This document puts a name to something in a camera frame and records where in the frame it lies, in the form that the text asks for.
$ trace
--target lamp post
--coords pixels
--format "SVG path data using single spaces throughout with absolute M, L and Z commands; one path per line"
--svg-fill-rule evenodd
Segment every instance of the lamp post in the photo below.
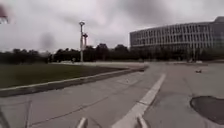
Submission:
M 83 62 L 83 30 L 82 30 L 82 27 L 85 25 L 84 22 L 79 22 L 79 25 L 81 27 L 81 37 L 80 37 L 80 62 L 82 63 Z

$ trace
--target pavement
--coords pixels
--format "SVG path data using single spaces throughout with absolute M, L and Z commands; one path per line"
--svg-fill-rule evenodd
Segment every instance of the pavement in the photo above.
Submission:
M 195 96 L 224 98 L 223 64 L 186 66 L 161 62 L 149 65 L 145 72 L 62 90 L 0 98 L 0 115 L 3 115 L 0 123 L 10 128 L 70 128 L 86 117 L 90 128 L 108 128 L 128 115 L 152 90 L 161 74 L 166 74 L 143 115 L 151 128 L 224 127 L 202 117 L 189 105 Z

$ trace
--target white building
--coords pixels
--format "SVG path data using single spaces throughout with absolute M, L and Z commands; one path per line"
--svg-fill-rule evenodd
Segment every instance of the white building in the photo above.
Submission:
M 224 17 L 218 17 L 214 22 L 177 24 L 130 33 L 131 49 L 144 49 L 149 52 L 168 49 L 189 53 L 223 44 Z

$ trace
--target green lawn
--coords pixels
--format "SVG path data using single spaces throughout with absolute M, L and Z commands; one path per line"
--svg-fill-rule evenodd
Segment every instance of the green lawn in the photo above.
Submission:
M 91 76 L 121 69 L 76 65 L 0 65 L 0 88 Z

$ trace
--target distant building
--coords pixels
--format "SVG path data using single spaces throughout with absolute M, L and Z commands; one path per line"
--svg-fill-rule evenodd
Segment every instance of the distant building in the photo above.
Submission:
M 150 53 L 166 49 L 195 53 L 206 48 L 223 47 L 224 17 L 214 22 L 185 23 L 149 28 L 130 33 L 131 49 Z

